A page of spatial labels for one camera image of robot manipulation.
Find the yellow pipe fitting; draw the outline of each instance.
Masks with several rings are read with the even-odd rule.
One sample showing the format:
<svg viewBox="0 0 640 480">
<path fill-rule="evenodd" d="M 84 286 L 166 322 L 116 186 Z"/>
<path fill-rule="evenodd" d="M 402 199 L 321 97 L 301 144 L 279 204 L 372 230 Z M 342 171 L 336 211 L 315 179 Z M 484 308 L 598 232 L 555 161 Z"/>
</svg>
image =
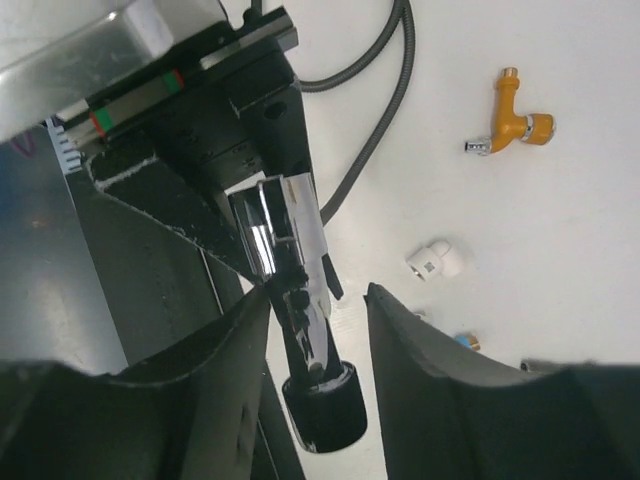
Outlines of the yellow pipe fitting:
<svg viewBox="0 0 640 480">
<path fill-rule="evenodd" d="M 556 131 L 556 122 L 552 115 L 533 113 L 521 117 L 514 113 L 513 105 L 518 87 L 518 69 L 505 68 L 496 83 L 498 98 L 493 137 L 466 142 L 466 152 L 489 155 L 504 149 L 516 138 L 532 145 L 545 145 L 551 141 Z"/>
</svg>

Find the pink wire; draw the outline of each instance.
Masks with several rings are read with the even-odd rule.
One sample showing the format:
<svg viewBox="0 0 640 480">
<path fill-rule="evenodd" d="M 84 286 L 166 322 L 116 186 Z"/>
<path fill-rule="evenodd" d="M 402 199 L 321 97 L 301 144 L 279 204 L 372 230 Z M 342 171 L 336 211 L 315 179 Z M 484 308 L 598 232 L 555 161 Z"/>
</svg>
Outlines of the pink wire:
<svg viewBox="0 0 640 480">
<path fill-rule="evenodd" d="M 18 141 L 17 137 L 11 140 L 11 146 L 16 152 L 18 152 L 23 157 L 33 158 L 33 156 L 36 153 L 36 147 L 33 143 L 33 137 L 31 136 L 31 132 L 23 133 L 22 140 L 25 143 L 24 146 L 22 146 L 22 144 Z"/>
</svg>

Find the black cylindrical cap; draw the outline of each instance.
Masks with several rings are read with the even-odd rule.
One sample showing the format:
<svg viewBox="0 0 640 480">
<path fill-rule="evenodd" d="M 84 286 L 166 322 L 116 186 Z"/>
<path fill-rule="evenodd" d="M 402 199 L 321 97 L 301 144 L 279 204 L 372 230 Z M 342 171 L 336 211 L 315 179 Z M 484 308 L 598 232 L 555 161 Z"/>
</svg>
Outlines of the black cylindrical cap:
<svg viewBox="0 0 640 480">
<path fill-rule="evenodd" d="M 334 380 L 297 389 L 289 378 L 282 386 L 298 440 L 305 450 L 329 453 L 352 445 L 367 430 L 367 412 L 356 368 L 343 362 Z"/>
</svg>

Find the orange gas valve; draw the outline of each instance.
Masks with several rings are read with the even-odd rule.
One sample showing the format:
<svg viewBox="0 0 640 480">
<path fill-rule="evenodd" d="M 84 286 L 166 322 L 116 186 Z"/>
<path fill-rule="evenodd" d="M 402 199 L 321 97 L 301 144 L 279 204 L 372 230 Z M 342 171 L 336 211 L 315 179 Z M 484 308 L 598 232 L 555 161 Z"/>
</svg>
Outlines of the orange gas valve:
<svg viewBox="0 0 640 480">
<path fill-rule="evenodd" d="M 499 152 L 516 138 L 533 145 L 549 143 L 556 131 L 556 122 L 552 115 L 532 113 L 520 117 L 514 113 L 513 103 L 519 86 L 518 69 L 505 68 L 496 83 L 498 100 L 493 136 L 466 142 L 466 152 L 489 155 Z"/>
</svg>

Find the green stripe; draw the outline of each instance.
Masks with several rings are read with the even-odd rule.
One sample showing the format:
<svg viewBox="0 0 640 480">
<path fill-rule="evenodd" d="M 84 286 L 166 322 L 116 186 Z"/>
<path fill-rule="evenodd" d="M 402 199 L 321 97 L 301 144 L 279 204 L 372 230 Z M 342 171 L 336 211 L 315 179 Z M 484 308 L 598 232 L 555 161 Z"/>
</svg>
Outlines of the green stripe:
<svg viewBox="0 0 640 480">
<path fill-rule="evenodd" d="M 162 80 L 164 80 L 164 84 L 169 89 L 169 93 L 171 94 L 178 93 L 180 90 L 182 90 L 182 87 L 180 86 L 180 81 L 178 80 L 178 77 L 176 76 L 175 73 L 173 72 L 165 73 L 162 76 Z"/>
<path fill-rule="evenodd" d="M 109 130 L 113 128 L 113 121 L 109 116 L 109 112 L 107 112 L 106 108 L 101 108 L 100 110 L 96 110 L 93 112 L 98 120 L 98 124 L 104 130 L 104 133 L 107 133 Z"/>
</svg>

